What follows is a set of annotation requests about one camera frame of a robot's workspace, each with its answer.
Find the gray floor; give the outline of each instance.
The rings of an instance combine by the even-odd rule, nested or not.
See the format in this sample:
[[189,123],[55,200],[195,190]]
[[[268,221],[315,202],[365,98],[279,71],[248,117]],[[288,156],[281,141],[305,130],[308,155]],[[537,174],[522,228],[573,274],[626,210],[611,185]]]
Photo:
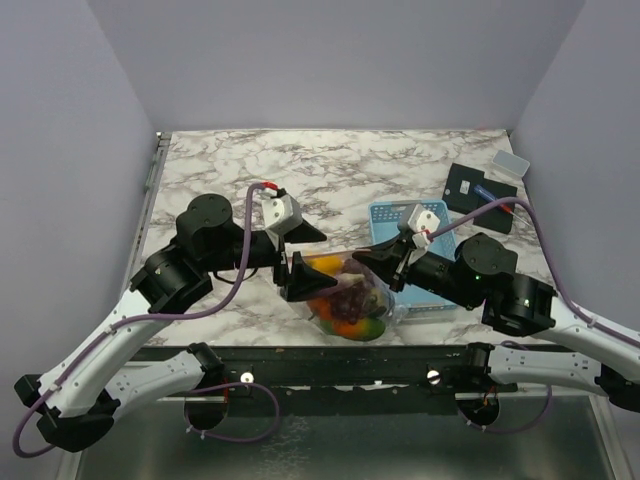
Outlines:
[[[499,422],[522,424],[541,398],[503,400]],[[180,402],[160,402],[123,419],[81,461],[79,479],[377,480],[611,479],[586,397],[559,397],[526,433],[482,434],[461,418],[428,415],[287,417],[254,445],[201,441],[185,433]],[[224,433],[251,435],[268,419],[229,419]]]

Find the cable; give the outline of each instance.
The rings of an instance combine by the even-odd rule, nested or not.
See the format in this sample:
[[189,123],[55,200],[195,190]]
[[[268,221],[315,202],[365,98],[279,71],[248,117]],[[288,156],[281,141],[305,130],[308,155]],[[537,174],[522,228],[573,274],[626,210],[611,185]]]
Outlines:
[[[520,348],[521,350],[527,350],[527,348],[524,345],[520,345],[519,343],[511,340],[505,340],[500,345],[507,346],[509,344],[515,345],[516,348]],[[530,422],[527,422],[524,425],[516,428],[506,428],[506,429],[491,428],[486,425],[478,425],[477,423],[474,423],[471,420],[469,420],[469,418],[464,414],[464,412],[459,407],[458,407],[458,413],[460,414],[460,416],[462,416],[462,418],[465,419],[465,421],[467,422],[467,425],[469,425],[472,428],[475,428],[476,430],[481,430],[483,433],[493,433],[496,435],[511,435],[515,433],[525,432],[527,430],[532,429],[536,425],[539,425],[540,422],[542,422],[542,420],[544,420],[544,418],[549,414],[549,411],[551,410],[551,404],[553,403],[552,401],[553,401],[553,391],[551,389],[551,385],[547,385],[547,397],[540,413]]]
[[427,238],[432,241],[433,239],[439,237],[440,235],[450,232],[451,230],[458,228],[463,223],[466,223],[469,220],[472,220],[475,217],[478,217],[483,213],[488,212],[492,208],[496,208],[499,205],[502,205],[504,203],[516,203],[520,205],[522,208],[524,208],[527,211],[527,213],[529,214],[529,217],[531,217],[531,220],[533,221],[533,226],[536,230],[536,234],[538,235],[538,240],[540,241],[540,247],[542,248],[542,253],[544,254],[545,260],[547,261],[547,265],[549,265],[549,271],[551,272],[551,276],[553,277],[553,280],[556,283],[556,288],[558,289],[558,292],[560,292],[560,296],[563,298],[564,302],[567,304],[567,307],[569,308],[569,310],[571,310],[574,316],[584,321],[589,328],[595,328],[597,330],[600,330],[601,332],[607,335],[610,335],[611,337],[617,340],[620,340],[621,342],[624,342],[627,345],[631,345],[632,347],[640,349],[640,341],[636,340],[635,338],[628,337],[627,335],[624,335],[623,333],[620,333],[612,328],[609,328],[606,325],[602,325],[601,323],[598,323],[598,321],[595,318],[591,318],[587,314],[583,313],[582,310],[580,310],[580,308],[575,303],[573,303],[573,301],[569,298],[569,294],[564,286],[564,283],[562,283],[562,279],[558,274],[558,269],[556,268],[556,265],[553,262],[553,259],[551,258],[551,253],[550,253],[551,251],[549,249],[546,239],[544,238],[544,235],[542,234],[542,229],[540,228],[540,223],[538,222],[538,218],[536,217],[535,211],[533,210],[533,207],[529,205],[526,201],[518,197],[499,198],[498,200],[487,203],[486,205],[483,205],[482,207],[478,208],[477,210],[474,210],[468,215],[465,215],[464,217],[459,218],[455,222],[450,223],[449,225],[446,225],[431,234],[428,234]]
[[[246,282],[247,280],[249,280],[250,278],[253,278],[256,273],[258,273],[258,269],[254,268],[253,271],[249,274],[248,277],[243,278],[242,281]],[[213,278],[215,278],[216,280],[219,280],[223,283],[228,283],[229,285],[233,285],[235,280],[227,280],[226,278],[221,277],[220,275],[218,275],[218,272],[213,272]]]
[[[233,283],[233,287],[231,287],[231,290],[229,290],[229,293],[227,293],[227,295],[220,301],[220,303],[218,303],[217,305],[207,310],[203,310],[201,312],[196,312],[196,313],[185,313],[185,314],[151,313],[151,314],[145,314],[145,315],[136,315],[134,317],[125,318],[123,320],[120,320],[119,322],[115,322],[114,324],[111,325],[111,328],[112,328],[111,331],[113,332],[126,325],[131,325],[132,323],[142,322],[145,320],[166,320],[171,322],[175,320],[195,320],[197,318],[203,318],[203,317],[207,317],[209,315],[218,313],[224,307],[229,305],[231,300],[233,300],[233,298],[236,296],[236,293],[238,293],[238,290],[240,289],[240,285],[244,280],[244,274],[247,270],[247,264],[249,263],[249,249],[251,246],[251,213],[253,209],[253,194],[256,190],[263,190],[265,188],[273,189],[274,186],[275,184],[272,184],[269,182],[254,183],[250,185],[247,190],[247,197],[245,201],[245,216],[244,216],[244,237],[242,239],[243,240],[242,254],[240,256],[240,265],[238,267],[238,275],[236,277],[235,282]],[[13,447],[13,451],[17,456],[21,458],[34,458],[34,457],[43,455],[54,448],[54,445],[48,445],[40,450],[27,452],[23,450],[22,447],[20,446],[20,437],[22,436],[22,432],[24,431],[24,428],[27,422],[35,414],[38,408],[40,408],[41,405],[43,405],[49,398],[51,398],[51,396],[55,391],[62,388],[62,384],[65,382],[67,378],[69,378],[69,375],[71,375],[71,373],[78,367],[78,365],[80,365],[80,363],[82,363],[82,361],[85,358],[87,358],[87,356],[91,354],[91,352],[93,352],[93,350],[98,345],[100,345],[100,343],[102,343],[102,341],[104,341],[105,338],[109,336],[110,336],[110,333],[107,333],[107,332],[101,332],[100,334],[98,334],[78,354],[78,356],[69,363],[67,368],[65,368],[62,371],[60,376],[52,382],[51,386],[49,387],[49,390],[43,393],[40,396],[40,398],[38,398],[34,402],[34,404],[31,407],[29,407],[29,409],[27,410],[25,415],[22,417],[22,419],[18,423],[18,426],[16,427],[13,433],[11,444]]]
[[202,438],[203,440],[204,440],[204,437],[209,437],[209,438],[215,438],[217,440],[222,440],[225,442],[232,442],[232,443],[259,442],[260,440],[264,440],[265,438],[275,433],[275,431],[280,426],[280,404],[278,403],[278,399],[276,398],[274,393],[264,385],[260,385],[259,383],[244,383],[244,382],[223,383],[222,385],[216,385],[215,387],[207,387],[207,388],[199,388],[198,390],[191,390],[191,392],[189,393],[210,393],[210,392],[215,392],[217,390],[225,390],[227,388],[237,388],[237,387],[246,387],[246,388],[255,387],[258,390],[262,390],[264,393],[266,393],[269,396],[269,398],[273,402],[274,420],[271,426],[267,430],[265,430],[260,435],[256,435],[255,437],[246,437],[246,438],[229,437],[227,435],[211,433],[209,430],[198,430],[193,425],[191,425],[191,420],[189,420],[189,414],[186,412],[186,409],[185,409],[184,419],[188,425],[187,433],[196,432],[200,434],[200,438]]

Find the marble tabletop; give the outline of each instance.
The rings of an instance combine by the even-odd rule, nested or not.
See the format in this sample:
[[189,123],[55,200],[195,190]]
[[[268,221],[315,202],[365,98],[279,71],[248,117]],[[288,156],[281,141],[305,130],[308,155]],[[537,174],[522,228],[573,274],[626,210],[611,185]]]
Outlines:
[[[370,245],[368,206],[375,201],[439,199],[453,162],[479,168],[494,180],[518,187],[490,169],[498,150],[511,152],[503,130],[484,131],[345,131],[242,130],[173,134],[143,245],[144,259],[167,245],[175,234],[175,218],[203,193],[225,195],[236,222],[244,214],[250,183],[276,182],[303,208],[305,218],[329,237],[303,253],[330,252]],[[459,215],[451,213],[453,218]],[[259,212],[254,225],[260,227]],[[456,230],[458,241],[484,229],[467,224]],[[520,272],[551,283],[532,227],[515,221],[511,234],[486,231],[519,255]],[[225,272],[233,279],[234,272]],[[174,322],[150,345],[358,345],[328,336],[300,318],[269,281],[270,271],[246,281],[233,302],[213,317]],[[190,311],[215,305],[229,286],[214,281],[214,292]],[[498,343],[505,336],[479,323],[481,309],[454,311],[450,321],[399,323],[369,345]]]

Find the black wire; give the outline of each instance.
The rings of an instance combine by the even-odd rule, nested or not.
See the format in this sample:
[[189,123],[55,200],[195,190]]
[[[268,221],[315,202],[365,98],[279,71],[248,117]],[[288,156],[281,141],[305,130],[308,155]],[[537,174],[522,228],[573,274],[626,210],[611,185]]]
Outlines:
[[[245,282],[249,280],[251,277],[254,277],[256,273],[258,273],[258,269],[254,268],[253,272],[251,272],[248,277],[243,278],[242,281]],[[235,282],[235,280],[227,280],[226,278],[222,278],[220,275],[218,275],[218,272],[213,272],[213,278],[215,278],[216,280],[220,280],[221,282],[228,283],[229,285],[233,285],[233,283]]]

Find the blue pen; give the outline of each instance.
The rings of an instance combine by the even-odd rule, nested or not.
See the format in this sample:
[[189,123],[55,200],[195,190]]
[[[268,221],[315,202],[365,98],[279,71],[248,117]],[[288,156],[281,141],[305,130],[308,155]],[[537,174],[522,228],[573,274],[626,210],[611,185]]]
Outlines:
[[[497,200],[496,196],[493,193],[491,193],[489,190],[487,190],[486,188],[484,188],[484,187],[482,187],[480,185],[476,185],[475,187],[473,187],[473,191],[476,192],[478,194],[478,196],[480,196],[481,198],[485,199],[487,202],[493,202],[494,200]],[[513,209],[511,207],[509,207],[509,205],[503,203],[502,205],[499,206],[499,208],[503,212],[510,213],[511,215],[516,217],[518,220],[520,220],[522,223],[524,223],[525,225],[531,226],[531,224],[529,222],[527,222],[524,218],[519,217],[518,215],[513,213]]]

